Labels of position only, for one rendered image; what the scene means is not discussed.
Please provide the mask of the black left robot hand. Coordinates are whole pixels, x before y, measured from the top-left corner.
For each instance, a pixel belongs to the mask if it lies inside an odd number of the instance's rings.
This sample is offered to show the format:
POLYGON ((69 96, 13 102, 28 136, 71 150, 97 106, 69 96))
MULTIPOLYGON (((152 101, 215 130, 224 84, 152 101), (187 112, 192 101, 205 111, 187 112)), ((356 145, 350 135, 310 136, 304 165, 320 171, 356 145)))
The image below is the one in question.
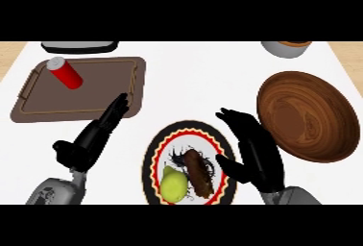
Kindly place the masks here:
POLYGON ((59 140, 55 145, 56 161, 78 172, 87 172, 100 156, 109 136, 128 111, 127 94, 111 103, 105 113, 87 125, 72 142, 59 140))

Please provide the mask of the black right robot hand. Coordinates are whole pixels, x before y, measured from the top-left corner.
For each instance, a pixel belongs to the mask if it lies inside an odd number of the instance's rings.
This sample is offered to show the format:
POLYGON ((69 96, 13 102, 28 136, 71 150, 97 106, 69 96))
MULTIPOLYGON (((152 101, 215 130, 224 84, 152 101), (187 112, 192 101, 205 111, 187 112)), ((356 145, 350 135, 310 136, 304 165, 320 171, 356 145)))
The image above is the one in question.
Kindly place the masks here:
POLYGON ((217 155, 224 174, 242 184, 252 183, 261 193, 285 188, 283 163, 270 132, 255 117, 243 112, 221 109, 215 116, 226 122, 238 139, 242 163, 217 155))

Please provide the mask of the brown sweet potato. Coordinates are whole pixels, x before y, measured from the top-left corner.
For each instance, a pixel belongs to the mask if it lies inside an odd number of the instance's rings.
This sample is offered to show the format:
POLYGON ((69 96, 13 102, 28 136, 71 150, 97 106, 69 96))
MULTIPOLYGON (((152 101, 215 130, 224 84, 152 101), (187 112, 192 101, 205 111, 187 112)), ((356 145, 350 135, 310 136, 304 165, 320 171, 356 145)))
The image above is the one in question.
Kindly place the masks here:
POLYGON ((202 162, 199 152, 195 149, 190 149, 184 153, 184 164, 187 167, 195 193, 199 197, 207 199, 210 195, 214 193, 214 189, 207 166, 202 162))

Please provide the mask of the brown wooden bowl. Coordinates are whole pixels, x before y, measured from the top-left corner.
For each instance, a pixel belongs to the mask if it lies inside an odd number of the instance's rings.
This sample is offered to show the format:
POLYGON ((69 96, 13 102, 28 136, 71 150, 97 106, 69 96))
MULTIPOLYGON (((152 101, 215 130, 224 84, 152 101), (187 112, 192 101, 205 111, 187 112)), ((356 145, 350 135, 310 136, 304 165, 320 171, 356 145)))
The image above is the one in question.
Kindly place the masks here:
POLYGON ((360 141, 356 111, 341 92, 319 77, 283 71, 264 81, 257 112, 277 146, 313 162, 344 160, 360 141))

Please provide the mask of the patterned black red plate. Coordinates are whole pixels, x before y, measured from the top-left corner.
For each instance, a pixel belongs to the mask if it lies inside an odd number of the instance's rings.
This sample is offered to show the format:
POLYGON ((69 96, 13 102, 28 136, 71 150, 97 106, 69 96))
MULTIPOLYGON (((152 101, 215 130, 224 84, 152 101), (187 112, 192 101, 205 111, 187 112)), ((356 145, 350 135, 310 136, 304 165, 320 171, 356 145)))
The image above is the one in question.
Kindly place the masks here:
POLYGON ((226 176, 215 160, 217 154, 230 160, 236 159, 230 143, 213 126, 195 120, 184 120, 170 124, 159 131, 146 150, 142 183, 151 205, 168 205, 161 195, 164 168, 170 166, 189 175, 182 159, 190 149, 195 149, 202 157, 211 176, 213 193, 208 198, 199 197, 192 183, 187 183, 187 195, 177 205, 229 205, 233 202, 236 181, 226 176))

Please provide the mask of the brown cutting board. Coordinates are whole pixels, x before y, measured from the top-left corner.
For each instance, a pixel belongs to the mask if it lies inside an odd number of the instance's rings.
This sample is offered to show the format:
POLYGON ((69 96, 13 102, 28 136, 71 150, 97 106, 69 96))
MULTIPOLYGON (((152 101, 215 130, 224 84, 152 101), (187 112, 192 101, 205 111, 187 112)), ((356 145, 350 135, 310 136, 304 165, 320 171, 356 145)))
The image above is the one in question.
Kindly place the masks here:
POLYGON ((84 83, 69 89, 41 61, 30 72, 18 94, 10 118, 16 123, 93 120, 121 93, 127 94, 128 111, 142 108, 146 62, 140 57, 69 59, 84 83))

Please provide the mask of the red can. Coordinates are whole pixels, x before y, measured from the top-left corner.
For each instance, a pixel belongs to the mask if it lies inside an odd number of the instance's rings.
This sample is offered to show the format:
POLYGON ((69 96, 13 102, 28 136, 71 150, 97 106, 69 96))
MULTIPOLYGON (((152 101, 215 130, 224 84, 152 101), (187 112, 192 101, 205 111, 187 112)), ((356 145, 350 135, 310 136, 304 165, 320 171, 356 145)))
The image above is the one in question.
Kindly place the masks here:
POLYGON ((69 89, 83 85, 83 78, 63 57, 53 57, 47 61, 47 69, 69 89))

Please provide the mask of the green pear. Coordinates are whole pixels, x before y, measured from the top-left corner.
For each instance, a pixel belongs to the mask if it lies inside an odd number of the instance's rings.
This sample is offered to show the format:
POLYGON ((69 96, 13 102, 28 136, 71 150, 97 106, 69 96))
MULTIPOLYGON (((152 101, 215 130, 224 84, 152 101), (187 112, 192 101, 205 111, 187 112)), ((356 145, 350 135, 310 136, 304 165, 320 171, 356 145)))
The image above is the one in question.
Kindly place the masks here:
POLYGON ((183 172, 167 166, 161 182, 161 195, 170 203, 179 203, 187 194, 187 177, 183 172))

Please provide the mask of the black and grey appliance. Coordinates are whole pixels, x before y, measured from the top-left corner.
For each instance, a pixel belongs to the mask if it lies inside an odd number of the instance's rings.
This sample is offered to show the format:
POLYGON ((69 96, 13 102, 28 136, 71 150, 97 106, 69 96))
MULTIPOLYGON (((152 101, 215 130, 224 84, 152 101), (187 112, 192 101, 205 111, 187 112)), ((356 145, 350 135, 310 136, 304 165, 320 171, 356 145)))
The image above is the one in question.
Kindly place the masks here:
POLYGON ((112 52, 118 41, 43 41, 41 47, 55 54, 97 54, 112 52))

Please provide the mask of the grey pot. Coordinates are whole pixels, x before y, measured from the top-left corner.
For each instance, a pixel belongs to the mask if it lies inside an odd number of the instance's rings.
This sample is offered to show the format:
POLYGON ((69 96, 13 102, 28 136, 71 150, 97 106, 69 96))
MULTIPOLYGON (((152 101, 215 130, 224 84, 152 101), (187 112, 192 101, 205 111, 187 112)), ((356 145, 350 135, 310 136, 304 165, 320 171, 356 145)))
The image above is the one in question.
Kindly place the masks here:
POLYGON ((310 41, 263 41, 261 44, 274 56, 294 59, 305 53, 310 41))

